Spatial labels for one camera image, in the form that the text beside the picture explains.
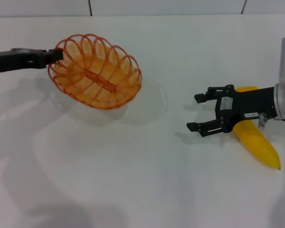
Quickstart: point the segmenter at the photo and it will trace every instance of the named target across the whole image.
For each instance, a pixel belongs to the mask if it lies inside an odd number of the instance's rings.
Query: white tabletop
[[[285,228],[285,122],[271,170],[232,133],[201,138],[208,86],[278,82],[285,15],[0,19],[0,51],[95,33],[138,61],[142,89],[99,111],[47,70],[0,74],[0,228]]]

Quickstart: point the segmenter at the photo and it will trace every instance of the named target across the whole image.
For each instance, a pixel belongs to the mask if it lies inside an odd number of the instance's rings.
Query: orange wire basket
[[[51,80],[61,92],[89,107],[121,107],[142,87],[136,60],[104,38],[73,35],[56,48],[63,49],[64,59],[48,66]]]

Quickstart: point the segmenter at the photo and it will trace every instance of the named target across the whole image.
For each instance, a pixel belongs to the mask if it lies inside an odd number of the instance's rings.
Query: label sticker
[[[220,103],[220,110],[232,109],[233,98],[224,96]]]
[[[258,117],[258,113],[247,113],[244,114],[246,118],[251,118],[251,117]]]

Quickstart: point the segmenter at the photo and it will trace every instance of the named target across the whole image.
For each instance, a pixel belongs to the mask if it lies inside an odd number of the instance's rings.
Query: yellow banana
[[[256,86],[237,88],[238,92],[245,92],[258,89]],[[247,149],[263,164],[281,169],[281,162],[278,153],[258,130],[252,120],[245,120],[237,123],[233,127],[233,132]]]

